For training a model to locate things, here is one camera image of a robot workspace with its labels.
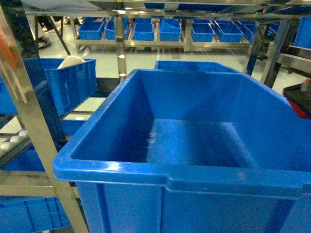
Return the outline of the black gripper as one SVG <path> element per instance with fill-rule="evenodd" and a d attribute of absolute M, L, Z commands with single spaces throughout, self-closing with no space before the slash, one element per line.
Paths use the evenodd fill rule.
<path fill-rule="evenodd" d="M 284 88 L 283 95 L 287 98 L 297 114 L 311 113 L 311 80 Z"/>

